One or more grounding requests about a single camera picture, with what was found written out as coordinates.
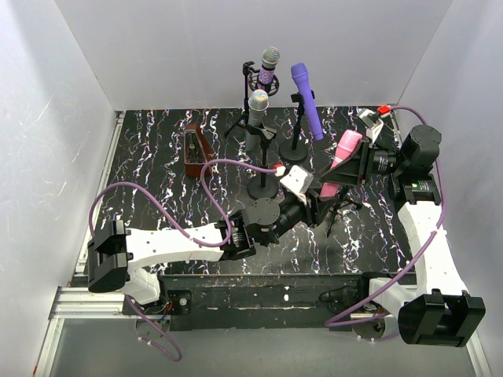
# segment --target microphone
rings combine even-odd
[[[260,127],[262,124],[262,117],[269,106],[269,96],[264,90],[257,89],[251,94],[248,99],[248,106],[250,108],[250,116],[248,117],[248,124],[255,127]],[[251,135],[246,133],[244,139],[244,149],[250,152],[260,141],[260,136]]]
[[[257,88],[265,90],[273,81],[274,69],[277,62],[280,61],[280,52],[276,47],[269,47],[262,53],[262,67],[259,72],[259,81]]]
[[[297,89],[304,100],[304,110],[306,111],[307,122],[311,128],[314,140],[321,140],[323,138],[323,129],[321,128],[320,118],[316,111],[313,94],[309,86],[306,65],[304,63],[298,63],[292,65],[290,70],[292,71],[292,79],[297,85]]]
[[[333,160],[332,167],[336,167],[342,163],[356,149],[358,142],[363,138],[363,135],[353,130],[346,130],[340,138],[339,145],[336,148],[336,156]],[[338,183],[324,183],[321,187],[321,198],[331,198],[339,191]]]

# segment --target microphone grille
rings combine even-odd
[[[248,105],[252,110],[259,112],[265,110],[267,109],[267,106],[269,106],[269,96],[265,90],[257,89],[251,94],[251,97],[248,100]]]
[[[277,62],[280,61],[280,52],[276,47],[265,49],[262,54],[262,64],[266,68],[274,68]]]

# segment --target cable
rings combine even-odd
[[[137,315],[139,315],[147,324],[149,324],[152,328],[154,328],[157,332],[159,332],[161,336],[166,338],[169,343],[171,343],[171,345],[176,349],[176,352],[178,355],[177,356],[173,355],[173,353],[168,351],[166,347],[161,346],[159,343],[154,342],[154,341],[150,340],[149,338],[146,338],[145,336],[140,336],[139,338],[141,340],[143,340],[144,342],[146,342],[149,346],[152,345],[152,346],[156,347],[157,349],[161,350],[166,356],[168,356],[174,362],[180,361],[183,357],[182,349],[176,343],[176,341],[171,337],[171,335],[169,335],[168,333],[166,333],[166,332],[162,331],[160,328],[158,328],[156,326],[156,324],[154,324],[144,313],[142,313],[136,306],[134,306],[134,302],[133,302],[133,299],[131,299],[131,297],[129,297],[128,295],[124,295],[124,298],[126,299],[126,302],[129,304],[131,309]]]
[[[159,212],[167,218],[167,220],[179,231],[181,232],[185,237],[187,237],[189,240],[192,240],[193,242],[197,243],[198,245],[202,245],[205,247],[220,247],[222,245],[225,245],[226,243],[229,242],[230,237],[232,236],[232,225],[230,224],[229,217],[227,216],[226,212],[223,210],[223,208],[218,204],[218,202],[215,200],[213,195],[211,194],[210,189],[208,188],[206,181],[204,179],[204,173],[210,167],[211,165],[215,165],[216,163],[229,163],[231,165],[238,165],[239,167],[245,167],[247,169],[252,169],[255,170],[259,173],[266,173],[266,174],[274,174],[276,173],[276,169],[263,169],[262,167],[254,167],[253,165],[249,165],[247,163],[242,163],[241,161],[234,161],[232,159],[213,159],[212,161],[206,163],[203,168],[201,169],[201,175],[200,175],[200,180],[201,184],[203,186],[204,191],[206,192],[207,196],[210,198],[210,201],[213,203],[213,205],[217,208],[218,212],[222,215],[224,221],[227,224],[227,236],[222,242],[218,243],[208,243],[203,240],[198,240],[197,238],[192,238],[177,222],[174,220],[170,214],[167,213],[167,211],[163,208],[163,206],[157,201],[157,199],[152,195],[147,189],[141,187],[140,185],[133,183],[133,182],[116,182],[112,183],[111,185],[107,186],[106,188],[103,189],[99,194],[97,194],[96,199],[93,201],[93,204],[91,204],[91,208],[89,211],[89,229],[91,232],[91,236],[94,237],[94,227],[93,227],[93,213],[94,213],[94,208],[97,206],[98,202],[100,201],[101,197],[107,194],[108,192],[112,191],[113,189],[116,189],[117,187],[123,186],[123,187],[131,187],[132,189],[138,190],[141,192],[143,195],[147,197],[148,200],[150,200],[152,203],[155,204]]]
[[[378,311],[376,312],[376,314],[379,313],[379,310],[384,310],[383,307],[381,306]],[[385,317],[387,316],[387,313],[383,313],[383,315],[380,315],[379,314],[379,318],[382,318],[382,317]],[[363,323],[365,322],[370,322],[370,321],[373,321],[373,320],[377,320],[379,319],[377,315],[373,316],[373,317],[370,317],[370,318],[365,318],[365,319],[361,319],[362,321],[364,321]],[[361,337],[360,335],[358,335],[358,337],[354,337],[353,335],[349,335],[349,334],[344,334],[344,333],[341,333],[341,332],[334,332],[334,331],[329,331],[329,334],[330,335],[333,335],[333,336],[339,336],[339,337],[342,337],[342,338],[348,338],[348,339],[357,339],[357,340],[360,340],[360,339],[364,339],[366,341],[368,341],[369,343],[373,343],[373,342],[384,342],[384,341],[387,341],[387,340],[390,340],[390,339],[393,339],[393,338],[396,338],[397,336],[400,335],[400,332],[397,331],[395,332],[394,334],[390,334],[390,335],[386,335],[386,336],[383,336],[381,338],[363,338]]]
[[[390,111],[393,112],[394,110],[407,110],[408,112],[412,112],[421,121],[421,123],[427,124],[421,114],[409,106],[391,106]]]
[[[165,310],[167,308],[167,304],[169,304],[169,302],[166,302],[162,308],[160,308],[159,310],[157,310],[156,312],[152,312],[152,313],[148,313],[148,314],[159,314],[160,312],[162,312],[163,310]]]
[[[417,118],[423,123],[427,124],[424,118],[413,108],[407,107],[407,106],[394,106],[391,108],[391,110],[407,110],[409,112],[412,112]],[[443,220],[446,216],[446,196],[444,195],[443,192],[443,184],[442,184],[442,178],[440,174],[440,167],[439,167],[439,162],[438,160],[435,162],[435,166],[437,169],[437,174],[439,176],[439,188],[440,188],[440,196],[442,197],[442,210],[440,212],[440,217],[439,220],[436,223],[436,228],[437,230],[442,226]],[[377,291],[369,295],[367,298],[364,298],[360,302],[354,304],[352,307],[344,310],[342,313],[337,314],[336,316],[330,318],[325,322],[325,326],[329,328],[334,328],[334,327],[339,327],[339,326],[346,326],[348,324],[360,324],[366,321],[374,320],[376,319],[376,316],[371,317],[371,318],[365,318],[365,320],[352,320],[352,321],[346,321],[346,322],[338,322],[345,316],[353,313],[356,309],[360,309],[362,306],[365,304],[371,302],[373,299],[375,299],[377,296],[382,295],[389,287],[391,287],[393,284],[397,283],[400,279],[402,279],[406,273],[408,273],[414,265],[417,263],[417,261],[421,258],[421,256],[424,254],[426,249],[430,246],[431,242],[437,235],[437,230],[433,230],[424,243],[424,245],[419,249],[417,254],[410,260],[410,263],[406,265],[402,271],[400,271],[395,277],[393,277],[390,281],[388,281],[383,287],[379,288]]]
[[[330,311],[330,313],[332,314],[337,314],[339,312],[339,310],[336,309],[337,305],[339,302],[338,302],[338,298],[339,296],[335,296],[335,295],[332,295],[336,292],[339,292],[339,291],[342,291],[346,288],[349,288],[349,289],[355,289],[353,287],[350,287],[350,286],[347,286],[347,285],[344,285],[342,287],[339,287],[337,289],[332,289],[330,291],[325,291],[323,293],[321,293],[319,296],[318,296],[318,301],[321,302],[322,304],[324,304],[326,306],[326,308]]]
[[[166,318],[166,316],[168,315],[168,313],[171,311],[171,309],[172,309],[172,308],[173,308],[173,302],[172,302],[172,301],[170,301],[170,305],[169,305],[169,306],[166,308],[166,310],[164,311],[163,316],[162,316],[159,320],[157,320],[156,322],[157,322],[158,324],[162,324],[162,323],[163,323],[164,318]]]

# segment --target white wall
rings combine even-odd
[[[461,277],[487,313],[479,335],[494,375],[503,375],[503,1],[455,1],[400,104],[442,132],[446,229]],[[401,114],[405,131],[417,121]]]
[[[53,0],[0,0],[0,375],[31,375],[115,119]]]
[[[239,107],[241,66],[276,46],[291,105],[303,61],[317,104],[396,103],[451,0],[56,0],[115,110]]]

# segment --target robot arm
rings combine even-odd
[[[255,243],[267,246],[297,223],[319,225],[328,210],[340,202],[336,196],[323,202],[319,190],[310,187],[314,177],[301,167],[292,167],[281,179],[285,200],[258,199],[229,217],[233,226],[230,241],[221,247],[194,243],[178,230],[145,231],[127,229],[120,220],[109,221],[88,243],[88,288],[91,292],[120,291],[140,304],[160,299],[160,283],[149,265],[189,260],[209,262],[237,260],[256,253]],[[190,236],[208,243],[226,238],[224,221],[186,230]]]
[[[436,229],[440,212],[440,206],[433,202],[406,203],[398,212],[413,256]],[[416,292],[393,284],[373,301],[393,315],[395,327],[398,321],[400,335],[408,344],[464,346],[486,309],[482,298],[472,297],[460,278],[442,226],[415,268]],[[389,280],[368,280],[369,294]]]

